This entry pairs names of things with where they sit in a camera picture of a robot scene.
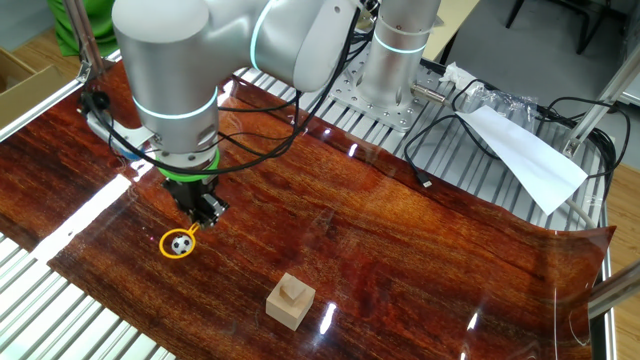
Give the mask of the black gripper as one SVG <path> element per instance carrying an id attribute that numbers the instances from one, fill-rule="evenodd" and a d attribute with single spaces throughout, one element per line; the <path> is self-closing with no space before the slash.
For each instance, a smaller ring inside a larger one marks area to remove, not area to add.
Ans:
<path id="1" fill-rule="evenodd" d="M 166 178 L 162 187 L 176 200 L 180 210 L 187 215 L 192 224 L 198 224 L 201 229 L 215 226 L 220 217 L 229 209 L 229 204 L 215 195 L 206 194 L 214 191 L 218 185 L 217 176 L 209 176 L 196 181 L 178 181 Z"/>

